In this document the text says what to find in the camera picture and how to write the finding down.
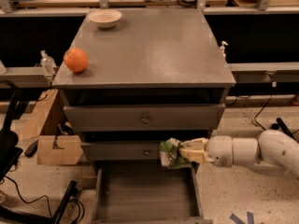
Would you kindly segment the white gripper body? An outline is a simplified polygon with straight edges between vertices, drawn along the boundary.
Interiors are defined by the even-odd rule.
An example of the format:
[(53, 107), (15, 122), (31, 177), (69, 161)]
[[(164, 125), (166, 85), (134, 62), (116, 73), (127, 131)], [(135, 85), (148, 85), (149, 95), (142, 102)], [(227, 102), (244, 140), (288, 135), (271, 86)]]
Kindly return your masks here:
[(214, 166), (231, 167), (233, 165), (233, 144), (230, 136), (220, 135), (210, 138), (207, 142), (207, 152)]

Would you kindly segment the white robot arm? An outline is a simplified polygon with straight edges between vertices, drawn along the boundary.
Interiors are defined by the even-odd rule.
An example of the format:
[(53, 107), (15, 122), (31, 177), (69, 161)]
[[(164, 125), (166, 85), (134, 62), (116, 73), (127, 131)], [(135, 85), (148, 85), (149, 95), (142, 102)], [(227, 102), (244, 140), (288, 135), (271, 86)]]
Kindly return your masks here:
[(216, 135), (186, 141), (179, 154), (196, 163), (217, 167), (243, 166), (260, 175), (299, 175), (299, 144), (287, 134), (267, 130), (255, 138)]

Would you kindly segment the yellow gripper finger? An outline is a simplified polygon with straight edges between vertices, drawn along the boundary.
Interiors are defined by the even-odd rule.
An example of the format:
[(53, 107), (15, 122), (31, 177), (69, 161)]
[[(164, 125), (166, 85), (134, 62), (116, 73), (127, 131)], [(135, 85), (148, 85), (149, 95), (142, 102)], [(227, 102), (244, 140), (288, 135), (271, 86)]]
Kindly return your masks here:
[(208, 140), (204, 137), (196, 138), (193, 140), (185, 141), (184, 146), (188, 149), (193, 149), (193, 150), (206, 149), (207, 142)]
[(193, 161), (199, 164), (206, 163), (207, 154), (203, 149), (187, 149), (181, 148), (180, 155), (188, 161)]

